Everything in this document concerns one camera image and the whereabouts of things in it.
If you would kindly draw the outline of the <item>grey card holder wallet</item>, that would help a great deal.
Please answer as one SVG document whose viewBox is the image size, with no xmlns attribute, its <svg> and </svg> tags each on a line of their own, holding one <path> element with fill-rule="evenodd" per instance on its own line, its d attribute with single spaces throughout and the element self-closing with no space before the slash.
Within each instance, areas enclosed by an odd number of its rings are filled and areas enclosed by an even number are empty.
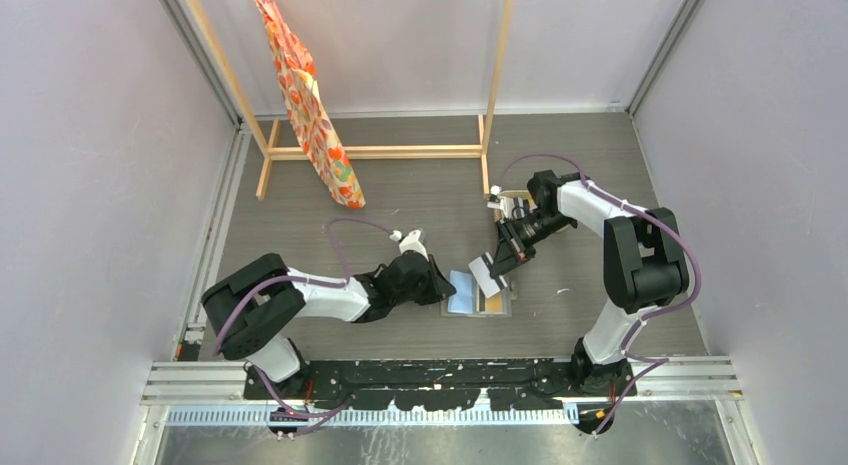
<svg viewBox="0 0 848 465">
<path fill-rule="evenodd" d="M 517 298 L 513 283 L 509 283 L 508 288 L 502 291 L 505 296 L 508 296 L 508 313 L 506 315 L 483 315 L 478 312 L 478 303 L 482 292 L 473 276 L 467 272 L 451 270 L 448 280 L 455 286 L 457 293 L 441 303 L 442 317 L 498 318 L 512 316 L 512 301 Z"/>
</svg>

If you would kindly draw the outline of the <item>gold card black stripe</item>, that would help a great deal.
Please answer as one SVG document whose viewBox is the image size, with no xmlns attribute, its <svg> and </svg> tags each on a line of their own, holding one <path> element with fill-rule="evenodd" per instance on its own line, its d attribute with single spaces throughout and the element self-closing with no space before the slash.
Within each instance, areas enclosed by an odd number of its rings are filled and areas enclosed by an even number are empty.
<svg viewBox="0 0 848 465">
<path fill-rule="evenodd" d="M 483 315 L 506 315 L 508 313 L 508 296 L 498 292 L 491 297 L 480 295 L 478 312 Z"/>
</svg>

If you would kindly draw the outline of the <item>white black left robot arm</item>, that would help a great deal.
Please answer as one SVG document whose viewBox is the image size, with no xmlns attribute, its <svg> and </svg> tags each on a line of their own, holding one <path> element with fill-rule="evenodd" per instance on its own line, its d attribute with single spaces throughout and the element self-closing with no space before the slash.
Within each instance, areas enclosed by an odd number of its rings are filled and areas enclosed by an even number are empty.
<svg viewBox="0 0 848 465">
<path fill-rule="evenodd" d="M 298 397 L 307 366 L 283 329 L 296 318 L 369 323 L 407 303 L 427 306 L 456 289 L 429 254 L 406 251 L 375 270 L 337 279 L 306 274 L 267 253 L 208 288 L 201 297 L 225 359 L 259 368 L 280 397 Z"/>
</svg>

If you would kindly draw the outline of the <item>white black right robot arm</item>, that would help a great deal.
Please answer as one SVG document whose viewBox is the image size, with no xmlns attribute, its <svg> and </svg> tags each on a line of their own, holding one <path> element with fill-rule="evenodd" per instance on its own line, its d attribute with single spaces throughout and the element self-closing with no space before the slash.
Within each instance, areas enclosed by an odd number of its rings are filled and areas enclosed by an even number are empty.
<svg viewBox="0 0 848 465">
<path fill-rule="evenodd" d="M 568 388 L 584 395 L 621 391 L 631 374 L 627 349 L 637 324 L 671 304 L 689 286 L 675 215 L 666 208 L 633 206 L 579 174 L 537 172 L 527 183 L 533 207 L 510 203 L 493 186 L 488 207 L 497 246 L 469 268 L 487 298 L 507 289 L 507 275 L 536 255 L 536 246 L 567 226 L 584 226 L 602 240 L 602 280 L 607 300 L 595 324 L 572 353 Z"/>
</svg>

